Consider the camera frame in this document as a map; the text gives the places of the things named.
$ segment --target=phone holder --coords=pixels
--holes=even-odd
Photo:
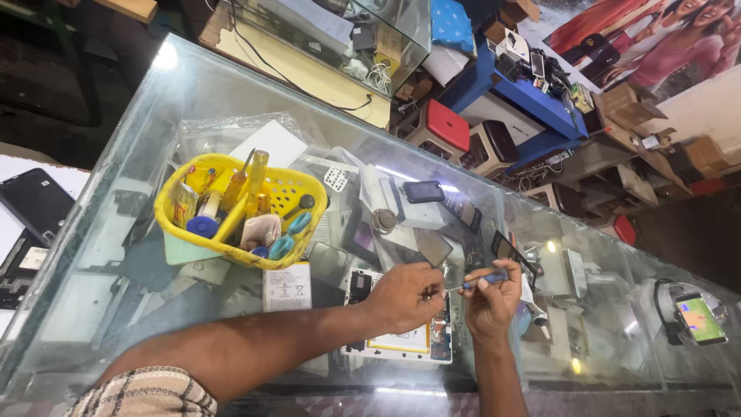
[[[666,338],[672,346],[694,344],[694,339],[682,318],[682,313],[677,310],[676,302],[677,298],[693,293],[702,295],[719,324],[723,324],[728,317],[728,311],[723,303],[709,292],[703,291],[692,284],[677,283],[667,278],[657,280],[654,283],[654,305],[666,332]]]

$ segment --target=screwdriver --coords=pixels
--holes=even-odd
[[[247,181],[247,175],[245,175],[245,170],[247,169],[247,165],[250,164],[250,160],[252,159],[252,155],[255,153],[255,149],[253,148],[250,152],[250,156],[247,157],[247,161],[245,162],[245,166],[242,167],[242,170],[239,172],[235,172],[232,176],[231,180],[229,180],[229,186],[227,186],[227,191],[224,191],[224,195],[222,196],[222,201],[219,204],[219,209],[224,211],[231,210],[232,207],[234,207],[234,203],[236,203],[236,198],[239,196],[239,192],[242,191],[242,187],[245,185],[245,181]]]
[[[479,278],[479,280],[486,280],[489,283],[498,283],[498,282],[504,281],[506,279],[507,279],[507,273],[506,272],[492,272],[489,275],[486,275],[486,276],[483,276],[483,277]],[[463,288],[463,289],[470,289],[471,287],[473,287],[473,286],[476,285],[476,282],[477,281],[478,280],[472,280],[472,281],[465,282],[465,283],[463,283],[463,285],[458,286],[456,288],[446,289],[446,292],[456,291],[456,290],[461,289],[461,288]]]

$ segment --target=yellow screwdriver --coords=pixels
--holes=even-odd
[[[236,198],[239,196],[239,192],[242,191],[242,187],[247,181],[245,170],[247,169],[247,165],[250,164],[250,160],[252,159],[252,155],[254,153],[255,148],[252,149],[250,155],[247,157],[247,161],[245,162],[245,166],[242,167],[242,170],[235,172],[234,175],[232,175],[231,180],[229,180],[227,191],[224,191],[224,196],[222,197],[222,201],[219,204],[220,210],[229,211],[232,209],[232,207],[234,207]]]

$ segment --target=poster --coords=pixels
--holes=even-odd
[[[543,3],[528,29],[594,90],[630,82],[661,102],[741,61],[741,0]]]

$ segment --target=blue screwdriver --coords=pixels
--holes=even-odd
[[[483,276],[483,277],[479,278],[479,280],[486,280],[489,283],[498,283],[498,282],[504,281],[506,279],[507,279],[507,273],[506,272],[492,272],[489,275],[486,275],[486,276]],[[457,289],[461,289],[461,288],[463,288],[463,289],[470,289],[471,287],[473,287],[473,286],[476,285],[476,282],[477,281],[478,280],[472,280],[472,281],[465,282],[465,283],[463,283],[463,285],[458,286],[456,288],[446,289],[446,292],[456,291]]]

